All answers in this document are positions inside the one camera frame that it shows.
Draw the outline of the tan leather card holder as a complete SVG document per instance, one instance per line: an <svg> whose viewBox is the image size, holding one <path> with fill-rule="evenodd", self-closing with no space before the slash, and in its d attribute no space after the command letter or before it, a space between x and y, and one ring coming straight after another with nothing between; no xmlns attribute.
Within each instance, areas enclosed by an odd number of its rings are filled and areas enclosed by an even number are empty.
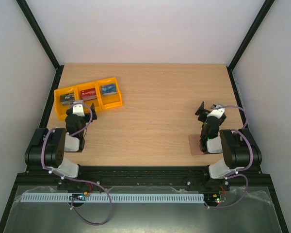
<svg viewBox="0 0 291 233"><path fill-rule="evenodd" d="M200 135L192 134L188 136L190 152L192 156L204 155L204 152L200 148Z"/></svg>

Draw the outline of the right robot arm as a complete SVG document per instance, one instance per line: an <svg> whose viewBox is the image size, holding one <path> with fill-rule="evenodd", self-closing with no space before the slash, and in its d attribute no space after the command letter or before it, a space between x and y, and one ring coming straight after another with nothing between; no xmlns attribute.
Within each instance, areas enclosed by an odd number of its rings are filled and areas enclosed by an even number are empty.
<svg viewBox="0 0 291 233"><path fill-rule="evenodd" d="M223 155L221 160L209 165L209 174L202 178L202 185L207 190L213 190L219 184L219 179L237 175L252 165L259 166L262 161L260 149L247 128L248 120L238 130L220 129L226 119L227 108L245 111L239 106L220 104L212 105L207 110L202 102L195 112L197 120L202 123L201 132L188 136L191 155Z"/></svg>

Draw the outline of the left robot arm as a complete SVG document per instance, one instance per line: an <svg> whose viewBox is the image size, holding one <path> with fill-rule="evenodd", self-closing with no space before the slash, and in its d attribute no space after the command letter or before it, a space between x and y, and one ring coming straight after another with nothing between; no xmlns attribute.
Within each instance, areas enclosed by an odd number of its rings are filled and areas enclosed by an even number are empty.
<svg viewBox="0 0 291 233"><path fill-rule="evenodd" d="M25 152L26 165L40 166L61 179L77 178L80 166L65 153L83 151L87 128L97 119L95 106L82 100L73 102L66 114L64 128L37 128Z"/></svg>

